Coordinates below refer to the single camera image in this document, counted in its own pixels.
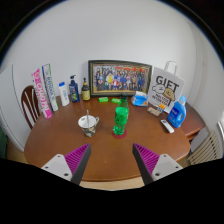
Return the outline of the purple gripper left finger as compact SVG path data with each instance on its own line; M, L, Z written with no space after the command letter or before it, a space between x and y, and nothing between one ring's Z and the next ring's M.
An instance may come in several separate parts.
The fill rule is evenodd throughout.
M91 145L85 144L66 155L56 154L42 169L79 185L90 155Z

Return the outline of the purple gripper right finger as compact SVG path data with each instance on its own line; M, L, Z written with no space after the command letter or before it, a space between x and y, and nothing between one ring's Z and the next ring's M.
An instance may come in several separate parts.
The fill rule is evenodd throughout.
M132 153L145 185L182 169L168 154L157 153L134 143Z

